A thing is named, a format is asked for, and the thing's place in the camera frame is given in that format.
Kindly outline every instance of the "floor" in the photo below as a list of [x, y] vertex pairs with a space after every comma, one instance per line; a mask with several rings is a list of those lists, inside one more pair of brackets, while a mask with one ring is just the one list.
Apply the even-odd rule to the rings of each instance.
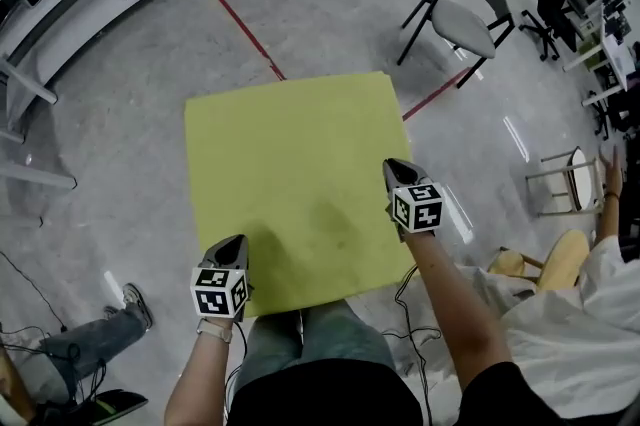
[[[227, 0], [287, 78], [381, 70], [408, 111], [474, 57], [454, 53], [425, 27], [405, 63], [400, 24], [419, 0]], [[481, 0], [461, 0], [491, 19]], [[513, 12], [536, 0], [509, 0]], [[462, 89], [450, 88], [413, 115], [406, 128], [416, 162], [446, 184], [457, 213], [440, 236], [452, 256], [487, 266], [501, 245], [543, 259], [557, 237], [587, 217], [537, 219], [553, 209], [550, 188], [528, 189], [524, 176], [540, 157], [576, 145], [597, 153], [595, 122], [580, 101], [596, 82], [583, 68], [563, 73], [542, 63], [536, 43], [514, 31], [497, 58]], [[276, 81], [277, 77], [218, 0], [149, 0], [93, 41], [55, 82], [59, 102], [30, 114], [24, 146], [4, 142], [7, 157], [74, 175], [61, 191], [2, 181], [0, 211], [41, 215], [38, 230], [0, 226], [1, 250], [42, 288], [60, 316], [78, 325], [114, 297], [105, 272], [146, 293], [157, 327], [109, 365], [105, 388], [150, 399], [119, 424], [158, 424], [195, 337], [196, 319], [178, 284], [198, 259], [189, 204], [183, 108], [189, 97]], [[1, 262], [6, 330], [55, 319], [33, 289]], [[415, 324], [426, 317], [419, 283], [407, 292]], [[352, 300], [376, 328], [402, 328], [394, 289]], [[411, 369], [405, 344], [399, 366]], [[234, 340], [230, 368], [241, 358]], [[415, 371], [408, 380], [416, 386]]]

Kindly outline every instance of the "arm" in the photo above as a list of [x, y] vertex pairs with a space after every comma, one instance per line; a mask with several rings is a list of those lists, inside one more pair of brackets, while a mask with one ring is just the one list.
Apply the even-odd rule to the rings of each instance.
[[405, 233], [464, 390], [482, 371], [511, 361], [502, 327], [439, 241], [430, 233]]
[[[208, 321], [231, 329], [230, 319]], [[187, 367], [176, 384], [164, 414], [166, 426], [222, 426], [224, 376], [229, 345], [202, 333], [198, 336]]]
[[600, 152], [600, 160], [606, 169], [607, 196], [604, 201], [604, 209], [598, 221], [596, 230], [597, 245], [609, 236], [618, 235], [618, 221], [620, 208], [620, 194], [622, 193], [622, 171], [617, 147], [613, 148], [613, 159], [608, 161]]
[[30, 422], [36, 416], [36, 405], [29, 396], [18, 370], [2, 346], [0, 346], [0, 393], [25, 421]]

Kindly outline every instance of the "yellow chair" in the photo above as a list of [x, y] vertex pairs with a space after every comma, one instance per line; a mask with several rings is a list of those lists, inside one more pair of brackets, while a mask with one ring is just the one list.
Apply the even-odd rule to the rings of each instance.
[[[489, 273], [525, 278], [534, 282], [539, 291], [570, 289], [576, 285], [580, 267], [589, 255], [589, 242], [583, 232], [565, 232], [541, 263], [514, 250], [500, 247], [500, 254], [489, 267]], [[538, 277], [525, 275], [526, 265], [540, 269]]]

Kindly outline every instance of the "wristwatch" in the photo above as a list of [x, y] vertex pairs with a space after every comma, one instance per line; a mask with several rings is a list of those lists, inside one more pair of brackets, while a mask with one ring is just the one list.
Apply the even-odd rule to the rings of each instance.
[[217, 337], [218, 339], [223, 340], [227, 344], [231, 342], [231, 338], [233, 337], [233, 332], [231, 332], [231, 330], [227, 330], [226, 328], [222, 328], [221, 326], [209, 323], [206, 319], [200, 320], [196, 332], [198, 332], [198, 335], [200, 335], [202, 332], [212, 335], [214, 337]]

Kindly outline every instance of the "sneaker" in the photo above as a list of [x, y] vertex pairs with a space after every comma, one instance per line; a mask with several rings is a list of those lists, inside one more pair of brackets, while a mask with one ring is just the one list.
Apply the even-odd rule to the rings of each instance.
[[149, 330], [153, 326], [153, 318], [151, 317], [151, 312], [149, 311], [147, 304], [144, 303], [144, 299], [142, 298], [142, 294], [138, 288], [133, 284], [125, 284], [122, 286], [122, 295], [125, 307], [132, 304], [140, 309], [146, 328]]
[[104, 309], [102, 309], [102, 317], [106, 320], [109, 320], [113, 316], [115, 316], [117, 312], [118, 309], [112, 307], [111, 305], [107, 305]]

